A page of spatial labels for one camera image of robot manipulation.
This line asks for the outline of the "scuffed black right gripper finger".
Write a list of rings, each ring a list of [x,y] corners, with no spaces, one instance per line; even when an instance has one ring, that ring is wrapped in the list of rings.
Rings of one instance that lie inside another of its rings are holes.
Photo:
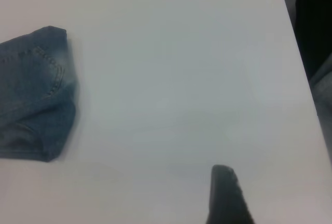
[[[254,224],[234,170],[214,165],[211,171],[209,224]]]

